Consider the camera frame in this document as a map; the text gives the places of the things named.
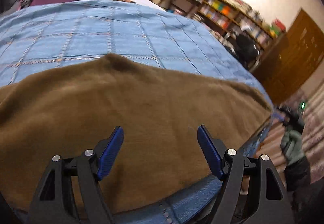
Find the right hand green glove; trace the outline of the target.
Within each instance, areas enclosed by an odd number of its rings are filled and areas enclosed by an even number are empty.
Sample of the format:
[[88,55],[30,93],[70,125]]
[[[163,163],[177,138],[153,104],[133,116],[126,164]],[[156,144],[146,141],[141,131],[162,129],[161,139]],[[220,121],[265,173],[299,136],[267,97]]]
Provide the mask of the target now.
[[300,161],[305,156],[302,150],[302,135],[291,127],[285,129],[280,147],[287,166]]

